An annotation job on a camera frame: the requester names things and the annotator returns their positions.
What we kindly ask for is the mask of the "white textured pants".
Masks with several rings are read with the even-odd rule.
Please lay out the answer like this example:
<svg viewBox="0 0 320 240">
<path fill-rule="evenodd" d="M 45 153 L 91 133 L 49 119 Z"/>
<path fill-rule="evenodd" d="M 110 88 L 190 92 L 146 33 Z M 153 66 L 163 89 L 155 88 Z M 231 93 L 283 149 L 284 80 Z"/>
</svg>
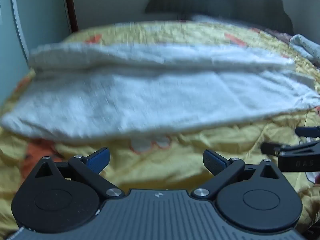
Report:
<svg viewBox="0 0 320 240">
<path fill-rule="evenodd" d="M 311 77 L 277 53 L 235 45 L 56 43 L 1 118 L 29 138 L 90 142 L 255 121 L 319 105 Z"/>
</svg>

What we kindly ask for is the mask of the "yellow floral bedspread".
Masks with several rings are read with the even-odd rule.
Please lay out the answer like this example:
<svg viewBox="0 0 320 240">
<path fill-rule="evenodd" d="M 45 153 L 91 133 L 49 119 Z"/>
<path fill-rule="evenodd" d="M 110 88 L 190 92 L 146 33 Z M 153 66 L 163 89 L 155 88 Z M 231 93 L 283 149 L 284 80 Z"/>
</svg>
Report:
<svg viewBox="0 0 320 240">
<path fill-rule="evenodd" d="M 292 58 L 297 72 L 319 81 L 319 70 L 309 60 L 267 32 L 250 27 L 201 22 L 125 23 L 79 31 L 67 37 L 66 41 L 100 45 L 233 43 L 268 49 Z M 45 155 L 55 161 L 64 161 L 76 154 L 87 155 L 101 147 L 108 147 L 111 162 L 102 175 L 123 190 L 190 190 L 210 178 L 202 163 L 202 152 L 206 148 L 217 150 L 227 158 L 240 157 L 256 164 L 263 158 L 260 152 L 263 141 L 296 144 L 300 142 L 294 132 L 296 127 L 318 125 L 319 109 L 312 109 L 247 124 L 167 135 L 139 143 L 117 139 L 84 145 L 30 140 L 1 130 L 1 239 L 6 239 L 17 230 L 11 213 L 11 201 L 32 168 Z"/>
</svg>

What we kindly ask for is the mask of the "grey patterned cloth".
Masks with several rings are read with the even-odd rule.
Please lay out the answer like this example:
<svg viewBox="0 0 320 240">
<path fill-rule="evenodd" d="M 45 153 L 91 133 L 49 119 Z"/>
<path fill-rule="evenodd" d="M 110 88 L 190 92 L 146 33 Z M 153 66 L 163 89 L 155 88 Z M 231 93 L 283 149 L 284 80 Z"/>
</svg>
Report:
<svg viewBox="0 0 320 240">
<path fill-rule="evenodd" d="M 290 39 L 289 46 L 308 59 L 312 64 L 319 68 L 320 45 L 308 40 L 303 35 L 295 35 Z"/>
</svg>

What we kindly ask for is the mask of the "dark padded headboard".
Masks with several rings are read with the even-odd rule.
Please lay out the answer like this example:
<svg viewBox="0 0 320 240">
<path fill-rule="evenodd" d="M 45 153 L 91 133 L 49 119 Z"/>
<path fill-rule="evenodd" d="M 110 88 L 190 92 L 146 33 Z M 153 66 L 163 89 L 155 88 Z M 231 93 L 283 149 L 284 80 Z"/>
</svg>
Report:
<svg viewBox="0 0 320 240">
<path fill-rule="evenodd" d="M 293 34 L 293 24 L 285 12 L 283 0 L 149 0 L 144 12 L 175 13 L 184 20 L 203 15 Z"/>
</svg>

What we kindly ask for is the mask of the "frosted glass wardrobe door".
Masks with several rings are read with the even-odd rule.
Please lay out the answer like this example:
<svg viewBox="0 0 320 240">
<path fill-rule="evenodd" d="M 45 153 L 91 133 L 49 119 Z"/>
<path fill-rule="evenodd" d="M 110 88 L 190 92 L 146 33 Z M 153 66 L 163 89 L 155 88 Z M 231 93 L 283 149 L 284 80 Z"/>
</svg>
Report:
<svg viewBox="0 0 320 240">
<path fill-rule="evenodd" d="M 34 48 L 70 33 L 65 0 L 1 0 L 1 101 L 29 72 Z"/>
</svg>

